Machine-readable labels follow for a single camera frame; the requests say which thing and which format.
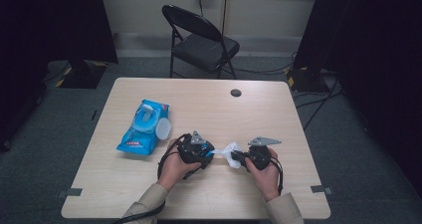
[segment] white tissue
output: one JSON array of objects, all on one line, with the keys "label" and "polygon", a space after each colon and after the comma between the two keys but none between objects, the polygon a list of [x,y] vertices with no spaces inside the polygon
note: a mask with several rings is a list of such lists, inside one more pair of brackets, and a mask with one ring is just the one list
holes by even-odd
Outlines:
[{"label": "white tissue", "polygon": [[239,168],[241,167],[240,161],[236,161],[232,159],[231,153],[233,150],[242,151],[242,147],[237,142],[232,142],[223,149],[213,150],[212,153],[222,155],[223,157],[227,159],[231,167]]}]

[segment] hand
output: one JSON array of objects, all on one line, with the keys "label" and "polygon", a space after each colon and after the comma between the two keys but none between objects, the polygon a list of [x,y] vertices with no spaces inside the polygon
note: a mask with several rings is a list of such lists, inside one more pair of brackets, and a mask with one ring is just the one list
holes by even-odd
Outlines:
[{"label": "hand", "polygon": [[[168,147],[175,141],[175,139],[170,140]],[[168,192],[173,188],[173,186],[180,181],[184,175],[191,170],[198,169],[201,166],[200,162],[186,164],[179,155],[176,145],[168,152],[177,152],[169,155],[164,161],[161,176],[159,177],[157,183],[163,186]]]},{"label": "hand", "polygon": [[[271,157],[278,158],[277,154],[270,148]],[[263,170],[259,170],[255,167],[252,160],[247,157],[245,158],[246,166],[254,177],[255,184],[261,192],[266,202],[273,200],[280,196],[279,193],[279,170],[277,167],[270,162],[270,164]]]}]

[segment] black folding chair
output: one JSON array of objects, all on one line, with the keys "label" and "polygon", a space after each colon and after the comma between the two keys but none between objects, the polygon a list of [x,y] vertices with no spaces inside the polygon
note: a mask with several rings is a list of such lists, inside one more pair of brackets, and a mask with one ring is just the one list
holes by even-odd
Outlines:
[{"label": "black folding chair", "polygon": [[[162,14],[172,28],[171,39],[171,61],[170,78],[176,74],[182,78],[182,75],[173,71],[174,58],[178,58],[190,65],[193,65],[208,73],[221,72],[232,74],[237,79],[233,69],[231,59],[239,52],[239,43],[224,37],[220,31],[207,19],[192,12],[173,5],[164,5]],[[177,28],[181,28],[191,33],[185,39],[180,35]]]}]

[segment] chair backrest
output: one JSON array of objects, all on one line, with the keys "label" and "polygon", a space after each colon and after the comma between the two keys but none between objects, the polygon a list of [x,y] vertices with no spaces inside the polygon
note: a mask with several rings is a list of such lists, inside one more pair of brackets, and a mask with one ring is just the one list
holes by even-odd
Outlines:
[{"label": "chair backrest", "polygon": [[195,13],[189,12],[173,5],[164,5],[162,14],[173,30],[180,27],[190,33],[208,38],[215,42],[222,42],[223,37],[220,31],[207,19]]}]

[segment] gray carpet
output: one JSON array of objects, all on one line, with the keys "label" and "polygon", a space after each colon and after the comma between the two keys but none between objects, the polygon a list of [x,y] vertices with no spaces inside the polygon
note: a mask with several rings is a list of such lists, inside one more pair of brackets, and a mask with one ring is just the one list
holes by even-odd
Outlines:
[{"label": "gray carpet", "polygon": [[[233,64],[236,69],[269,71],[291,61],[240,57]],[[51,63],[48,78],[65,64]],[[48,81],[41,104],[11,139],[11,150],[0,153],[0,223],[109,223],[64,219],[64,199],[56,195],[72,185],[115,79],[165,78],[168,64],[169,58],[121,58],[119,65],[108,66],[95,90],[55,88],[60,77]],[[189,78],[215,78],[182,63],[176,69]],[[240,80],[286,81],[280,73],[237,71],[237,75]],[[335,75],[324,77],[332,87]],[[222,78],[231,79],[228,74]],[[334,93],[340,91],[336,86]],[[292,96],[297,106],[324,98],[319,94]],[[303,125],[318,105],[298,108]],[[309,122],[306,136],[319,177],[334,193],[327,197],[331,216],[306,223],[422,223],[421,200],[390,155],[364,129],[359,112],[343,94],[327,100]]]}]

